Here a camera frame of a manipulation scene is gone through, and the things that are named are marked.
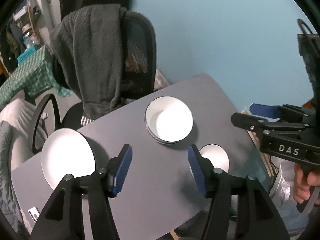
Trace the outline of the person's right hand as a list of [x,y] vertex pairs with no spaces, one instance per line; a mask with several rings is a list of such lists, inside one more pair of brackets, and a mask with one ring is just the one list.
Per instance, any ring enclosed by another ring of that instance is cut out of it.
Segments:
[[293,198],[294,200],[302,204],[304,201],[309,200],[311,193],[310,187],[319,186],[320,175],[319,170],[313,170],[306,177],[304,176],[302,166],[300,164],[295,164],[295,177],[294,177],[294,190]]

